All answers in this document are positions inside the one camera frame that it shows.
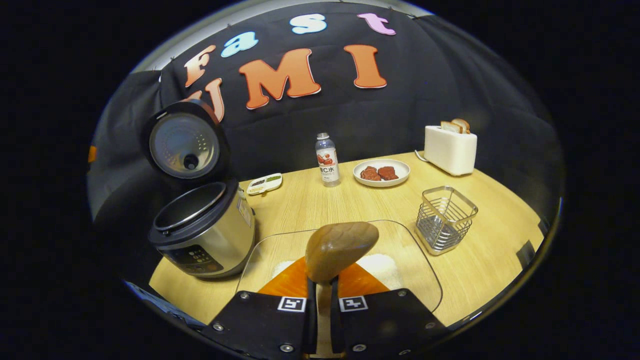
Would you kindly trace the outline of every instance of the white plate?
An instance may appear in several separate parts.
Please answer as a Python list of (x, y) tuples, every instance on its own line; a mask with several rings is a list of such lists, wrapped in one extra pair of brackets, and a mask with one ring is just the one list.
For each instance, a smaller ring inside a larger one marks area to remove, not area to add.
[[(381, 167), (394, 167), (396, 170), (397, 179), (393, 180), (381, 180), (381, 181), (373, 181), (373, 180), (365, 180), (360, 177), (360, 173), (366, 169), (367, 167), (374, 167), (377, 169)], [(409, 165), (403, 163), (402, 161), (397, 161), (393, 159), (375, 159), (368, 160), (363, 163), (359, 163), (353, 168), (353, 177), (360, 184), (364, 184), (367, 186), (373, 186), (375, 188), (386, 188), (388, 186), (394, 186), (405, 182), (409, 178), (409, 173), (411, 172), (411, 168)]]

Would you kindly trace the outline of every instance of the metal basket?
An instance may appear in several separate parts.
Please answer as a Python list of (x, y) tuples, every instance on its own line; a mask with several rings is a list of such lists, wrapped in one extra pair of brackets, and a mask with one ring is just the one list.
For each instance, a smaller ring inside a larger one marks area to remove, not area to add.
[(465, 237), (478, 208), (451, 186), (422, 192), (415, 225), (432, 255), (455, 248)]

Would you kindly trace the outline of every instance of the bread slice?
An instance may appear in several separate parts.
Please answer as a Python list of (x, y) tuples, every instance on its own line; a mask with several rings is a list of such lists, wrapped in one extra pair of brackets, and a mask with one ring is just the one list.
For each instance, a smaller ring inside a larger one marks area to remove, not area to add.
[(453, 124), (452, 122), (441, 121), (440, 122), (440, 127), (443, 130), (451, 131), (453, 133), (462, 134), (462, 126), (460, 126), (458, 124)]
[(467, 133), (470, 134), (471, 132), (471, 126), (469, 125), (468, 122), (462, 120), (462, 119), (453, 119), (451, 120), (452, 124), (457, 124), (462, 126), (462, 133)]

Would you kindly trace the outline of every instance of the rice cooker control panel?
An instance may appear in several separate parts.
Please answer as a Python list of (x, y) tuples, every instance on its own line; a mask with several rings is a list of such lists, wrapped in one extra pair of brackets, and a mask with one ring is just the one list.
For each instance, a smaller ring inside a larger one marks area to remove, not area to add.
[(160, 250), (160, 253), (175, 266), (192, 274), (218, 272), (223, 269), (222, 265), (199, 245), (181, 249)]

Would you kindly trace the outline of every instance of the bottle label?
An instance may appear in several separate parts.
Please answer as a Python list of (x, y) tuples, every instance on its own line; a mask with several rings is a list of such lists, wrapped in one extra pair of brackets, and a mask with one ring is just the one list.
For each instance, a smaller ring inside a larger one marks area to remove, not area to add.
[(336, 181), (340, 179), (338, 156), (336, 155), (334, 147), (316, 151), (316, 158), (318, 165), (320, 165), (322, 181)]

